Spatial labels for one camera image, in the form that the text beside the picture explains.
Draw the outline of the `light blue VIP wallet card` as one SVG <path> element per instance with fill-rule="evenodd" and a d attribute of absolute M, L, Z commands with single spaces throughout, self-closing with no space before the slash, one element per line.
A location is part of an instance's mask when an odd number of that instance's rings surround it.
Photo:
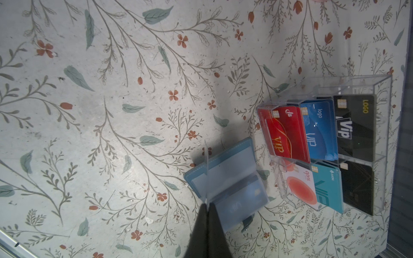
<path fill-rule="evenodd" d="M 217 195 L 212 203 L 226 233 L 269 202 L 259 175 L 251 174 Z"/>

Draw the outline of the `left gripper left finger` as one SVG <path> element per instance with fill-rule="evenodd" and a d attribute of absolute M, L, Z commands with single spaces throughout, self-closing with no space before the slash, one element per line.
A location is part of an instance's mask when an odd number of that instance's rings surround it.
<path fill-rule="evenodd" d="M 208 210 L 202 204 L 184 258 L 208 257 Z"/>

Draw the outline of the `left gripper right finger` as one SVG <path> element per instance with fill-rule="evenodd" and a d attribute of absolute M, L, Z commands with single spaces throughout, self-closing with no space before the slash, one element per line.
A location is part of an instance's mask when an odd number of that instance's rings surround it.
<path fill-rule="evenodd" d="M 208 211 L 208 257 L 232 258 L 214 203 L 209 205 Z"/>

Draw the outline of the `pink white circle card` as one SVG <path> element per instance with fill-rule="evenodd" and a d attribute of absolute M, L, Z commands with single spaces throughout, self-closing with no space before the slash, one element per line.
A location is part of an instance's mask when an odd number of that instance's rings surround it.
<path fill-rule="evenodd" d="M 319 210 L 313 172 L 306 165 L 285 162 L 284 178 L 289 191 L 300 201 Z"/>

